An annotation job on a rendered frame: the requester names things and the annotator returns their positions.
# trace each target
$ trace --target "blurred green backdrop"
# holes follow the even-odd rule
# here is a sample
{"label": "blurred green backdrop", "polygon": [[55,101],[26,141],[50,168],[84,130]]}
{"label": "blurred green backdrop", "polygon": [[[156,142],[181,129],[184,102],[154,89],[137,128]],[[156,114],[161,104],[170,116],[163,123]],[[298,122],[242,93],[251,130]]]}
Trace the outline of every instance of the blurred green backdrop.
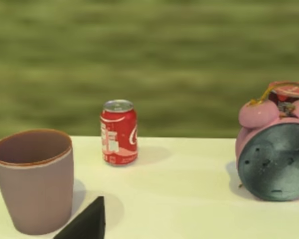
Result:
{"label": "blurred green backdrop", "polygon": [[0,0],[0,137],[99,135],[115,98],[139,136],[236,137],[275,80],[299,81],[299,0]]}

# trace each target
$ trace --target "mug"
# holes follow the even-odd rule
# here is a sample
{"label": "mug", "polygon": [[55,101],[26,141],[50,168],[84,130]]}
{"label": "mug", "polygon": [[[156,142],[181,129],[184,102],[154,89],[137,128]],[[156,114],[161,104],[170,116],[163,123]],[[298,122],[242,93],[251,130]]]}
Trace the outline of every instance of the mug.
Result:
{"label": "mug", "polygon": [[239,112],[238,174],[242,186],[265,201],[299,199],[299,100],[280,112],[277,104],[267,99],[274,88],[286,85],[299,87],[293,82],[270,86]]}
{"label": "mug", "polygon": [[0,140],[0,191],[14,227],[28,235],[51,233],[72,213],[71,138],[34,129]]}

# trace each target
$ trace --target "red can behind clock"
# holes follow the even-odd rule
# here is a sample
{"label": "red can behind clock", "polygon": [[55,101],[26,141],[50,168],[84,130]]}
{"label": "red can behind clock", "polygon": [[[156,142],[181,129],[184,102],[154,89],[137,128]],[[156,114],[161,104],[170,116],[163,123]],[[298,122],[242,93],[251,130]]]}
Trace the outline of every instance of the red can behind clock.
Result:
{"label": "red can behind clock", "polygon": [[123,166],[138,157],[137,115],[133,103],[111,100],[100,115],[103,159],[113,166]]}

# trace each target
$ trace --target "soda can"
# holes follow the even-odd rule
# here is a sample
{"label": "soda can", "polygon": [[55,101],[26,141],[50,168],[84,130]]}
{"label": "soda can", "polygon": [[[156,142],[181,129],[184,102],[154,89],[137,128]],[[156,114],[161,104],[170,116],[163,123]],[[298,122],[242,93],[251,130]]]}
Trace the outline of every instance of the soda can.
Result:
{"label": "soda can", "polygon": [[[269,87],[274,86],[278,83],[288,83],[287,81],[274,81],[269,84]],[[280,86],[274,88],[269,96],[268,99],[275,102],[277,106],[283,105],[285,103],[293,103],[296,100],[299,100],[299,87],[298,86]]]}
{"label": "soda can", "polygon": [[103,159],[113,166],[134,162],[138,157],[138,146],[133,103],[127,100],[105,102],[100,121]]}

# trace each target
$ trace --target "can lid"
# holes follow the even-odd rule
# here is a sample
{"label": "can lid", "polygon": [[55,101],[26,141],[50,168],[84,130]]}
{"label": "can lid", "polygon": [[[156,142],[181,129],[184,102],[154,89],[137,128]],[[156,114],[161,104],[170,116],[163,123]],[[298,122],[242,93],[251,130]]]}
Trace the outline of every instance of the can lid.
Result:
{"label": "can lid", "polygon": [[111,100],[103,105],[107,112],[124,113],[133,109],[133,103],[127,100]]}
{"label": "can lid", "polygon": [[[273,86],[275,84],[278,84],[278,83],[287,83],[287,81],[274,81],[269,84],[269,87]],[[290,86],[280,86],[280,87],[274,88],[272,90],[272,92],[276,93],[279,96],[299,98],[299,87],[298,86],[291,86],[291,85]]]}

